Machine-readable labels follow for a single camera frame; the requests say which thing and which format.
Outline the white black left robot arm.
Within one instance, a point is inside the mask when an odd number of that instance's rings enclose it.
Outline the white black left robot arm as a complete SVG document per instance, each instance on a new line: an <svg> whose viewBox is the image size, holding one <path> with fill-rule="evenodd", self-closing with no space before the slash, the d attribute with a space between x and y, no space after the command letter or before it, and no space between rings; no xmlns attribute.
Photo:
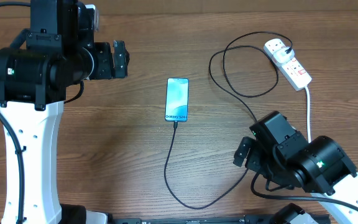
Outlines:
<svg viewBox="0 0 358 224"><path fill-rule="evenodd" d="M57 139L67 88L125 78L125 43L96 42L99 12L80 1L30 2L30 27L0 50L0 121L6 141L3 223L112 223L107 212L60 203Z"/></svg>

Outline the smartphone with teal screen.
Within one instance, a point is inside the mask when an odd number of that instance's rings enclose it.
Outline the smartphone with teal screen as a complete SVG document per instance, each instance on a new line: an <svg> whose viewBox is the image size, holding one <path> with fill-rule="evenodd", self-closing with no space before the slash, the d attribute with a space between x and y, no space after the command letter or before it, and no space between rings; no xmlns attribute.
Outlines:
<svg viewBox="0 0 358 224"><path fill-rule="evenodd" d="M168 78L165 103L165 121L188 120L189 79Z"/></svg>

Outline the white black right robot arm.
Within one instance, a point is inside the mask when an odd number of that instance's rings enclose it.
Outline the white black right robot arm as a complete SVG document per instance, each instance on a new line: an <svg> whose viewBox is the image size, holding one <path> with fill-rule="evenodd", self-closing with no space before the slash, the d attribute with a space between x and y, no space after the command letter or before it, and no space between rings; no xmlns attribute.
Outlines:
<svg viewBox="0 0 358 224"><path fill-rule="evenodd" d="M358 171L343 148L327 136L309 142L287 118L273 111L250 127L233 163L245 166L279 189L300 188L307 196L253 194L272 200L319 202L338 223L358 223Z"/></svg>

